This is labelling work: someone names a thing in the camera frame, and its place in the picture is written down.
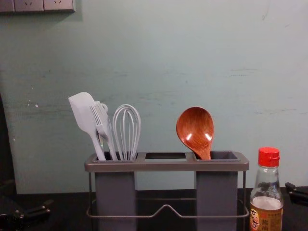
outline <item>red bottle cap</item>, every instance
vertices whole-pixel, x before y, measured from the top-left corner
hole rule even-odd
[[[279,166],[279,149],[271,147],[259,148],[259,161],[260,166],[265,167],[278,167]]]

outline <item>electrical outlet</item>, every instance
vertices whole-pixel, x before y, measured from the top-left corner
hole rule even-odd
[[[44,10],[45,11],[56,11],[56,10],[74,10],[73,0],[44,0]]]
[[[0,12],[14,12],[14,0],[0,0]]]
[[[44,11],[43,0],[15,0],[16,12]]]

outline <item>wall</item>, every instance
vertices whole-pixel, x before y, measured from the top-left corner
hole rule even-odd
[[[281,184],[308,183],[305,0],[83,0],[73,14],[0,16],[0,91],[18,193],[82,192],[94,152],[68,97],[134,105],[139,151],[185,151],[175,124],[213,116],[213,149],[281,150]],[[139,189],[191,188],[193,174],[140,174]]]

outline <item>utensil holder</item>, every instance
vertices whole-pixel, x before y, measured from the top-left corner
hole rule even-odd
[[[136,231],[137,219],[153,218],[165,208],[171,209],[182,219],[196,219],[197,231],[236,231],[236,219],[249,215],[245,205],[245,181],[248,169],[249,161],[246,157],[232,151],[212,151],[211,160],[200,160],[193,152],[138,153],[133,161],[98,161],[93,154],[85,162],[90,186],[90,207],[87,214],[91,218],[99,219],[99,231]],[[137,215],[134,182],[134,173],[137,171],[194,171],[196,215],[181,215],[168,204],[161,206],[153,214]],[[239,171],[243,172],[243,215],[236,214]],[[90,212],[92,173],[95,173],[98,207],[96,216]]]

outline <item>whisk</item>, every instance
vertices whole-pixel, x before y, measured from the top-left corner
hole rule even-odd
[[[134,160],[141,130],[141,118],[136,108],[129,104],[119,106],[113,116],[112,126],[120,159]]]

